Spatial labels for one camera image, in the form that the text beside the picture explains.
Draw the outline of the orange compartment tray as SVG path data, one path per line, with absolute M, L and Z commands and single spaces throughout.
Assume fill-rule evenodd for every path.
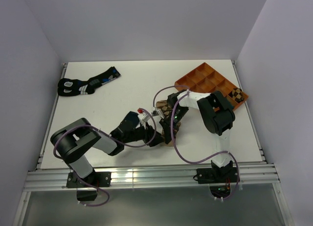
M 240 88 L 226 79 L 223 75 L 217 72 L 213 67 L 207 63 L 202 63 L 180 79 L 175 82 L 177 90 L 184 89 L 185 86 L 193 92 L 201 93 L 213 93 L 215 91 L 220 91 L 222 95 L 230 102 L 235 111 L 244 102 L 247 101 L 248 95 L 243 92 L 244 101 L 237 103 L 234 101 L 229 94 L 233 88 Z

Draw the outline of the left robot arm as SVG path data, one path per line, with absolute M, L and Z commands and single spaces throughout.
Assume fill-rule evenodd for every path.
M 91 186 L 98 181 L 94 168 L 85 157 L 90 148 L 115 156 L 124 150 L 125 144 L 139 140 L 154 147 L 161 144 L 164 138 L 151 125 L 141 125 L 133 112 L 110 132 L 110 137 L 91 128 L 86 118 L 80 118 L 56 131 L 50 138 L 50 142 L 57 146 L 55 153 L 77 174 L 83 186 Z

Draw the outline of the black sport sock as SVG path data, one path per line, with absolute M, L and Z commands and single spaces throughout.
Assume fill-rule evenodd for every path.
M 63 97 L 94 94 L 96 89 L 119 78 L 120 76 L 121 74 L 115 67 L 110 67 L 105 72 L 91 77 L 87 81 L 62 78 L 58 82 L 57 93 L 59 96 Z

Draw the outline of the dark navy sock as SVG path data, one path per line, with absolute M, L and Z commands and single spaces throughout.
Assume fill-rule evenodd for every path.
M 131 130 L 136 128 L 138 124 L 138 113 L 129 111 L 127 115 L 122 119 L 118 127 L 122 130 Z

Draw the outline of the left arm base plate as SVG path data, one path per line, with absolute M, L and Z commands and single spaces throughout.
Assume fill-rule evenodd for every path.
M 92 172 L 85 178 L 82 178 L 84 182 L 78 179 L 78 176 L 74 172 L 70 172 L 67 177 L 67 188 L 83 188 L 83 187 L 109 187 L 111 184 L 111 172 Z

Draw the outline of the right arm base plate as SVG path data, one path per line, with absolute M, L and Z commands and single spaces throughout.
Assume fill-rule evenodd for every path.
M 193 177 L 199 184 L 212 184 L 212 183 L 236 183 L 238 173 L 236 168 L 230 169 L 223 168 L 198 168 L 196 175 Z

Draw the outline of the brown argyle sock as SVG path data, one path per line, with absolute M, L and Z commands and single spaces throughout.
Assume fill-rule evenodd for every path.
M 170 122 L 172 107 L 167 103 L 166 100 L 157 101 L 156 107 L 161 110 L 164 118 L 159 121 L 159 124 L 162 126 L 161 136 L 164 139 L 164 146 L 173 147 L 173 141 L 170 133 Z

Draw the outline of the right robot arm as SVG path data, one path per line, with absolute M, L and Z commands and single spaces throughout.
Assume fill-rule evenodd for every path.
M 172 142 L 179 158 L 188 164 L 200 164 L 211 160 L 212 178 L 215 181 L 224 181 L 229 171 L 234 168 L 236 160 L 230 153 L 230 130 L 235 121 L 232 105 L 220 91 L 200 93 L 190 90 L 181 90 L 168 96 L 167 104 L 172 108 L 159 123 L 163 128 L 165 143 Z M 199 161 L 185 159 L 176 146 L 175 131 L 178 123 L 190 108 L 200 112 L 206 129 L 217 137 L 215 153 Z

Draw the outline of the rolled argyle sock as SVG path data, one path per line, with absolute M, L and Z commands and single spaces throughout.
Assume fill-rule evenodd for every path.
M 229 96 L 237 103 L 244 101 L 244 95 L 241 88 L 233 88 Z

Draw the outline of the aluminium rail frame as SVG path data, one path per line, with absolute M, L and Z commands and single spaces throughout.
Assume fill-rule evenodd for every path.
M 110 66 L 116 66 L 122 73 L 121 80 L 110 86 L 113 94 L 118 95 L 117 99 L 109 98 L 115 106 L 126 100 L 130 107 L 149 107 L 159 89 L 171 85 L 195 68 L 203 71 L 210 66 L 236 86 L 241 85 L 232 60 L 70 62 L 64 66 L 62 75 L 88 77 Z M 209 211 L 232 205 L 235 213 L 221 216 L 224 225 L 294 225 L 276 167 L 266 160 L 248 104 L 241 105 L 235 115 L 235 130 L 231 134 L 234 143 L 232 150 L 240 165 L 243 186 L 223 203 L 211 198 L 200 201 L 190 197 L 193 212 L 202 211 L 199 216 L 202 225 L 215 225 L 218 215 L 211 215 Z M 99 151 L 91 151 L 88 157 L 97 171 L 112 173 L 112 190 L 129 189 L 137 193 L 146 189 L 182 190 L 198 187 L 191 179 L 196 166 L 184 163 L 174 151 L 162 155 L 160 149 L 152 152 L 137 150 L 133 156 L 121 158 L 121 163 L 117 163 L 114 158 L 105 161 L 103 165 L 100 164 L 103 154 Z M 106 213 L 113 219 L 113 211 L 124 205 L 115 195 L 111 195 L 109 204 L 91 208 L 79 206 L 73 200 L 60 203 L 52 198 L 34 201 L 36 193 L 64 191 L 68 174 L 63 163 L 53 160 L 52 147 L 47 137 L 44 138 L 38 162 L 37 169 L 27 174 L 14 225 L 71 226 L 82 223 L 93 212 L 104 223 Z

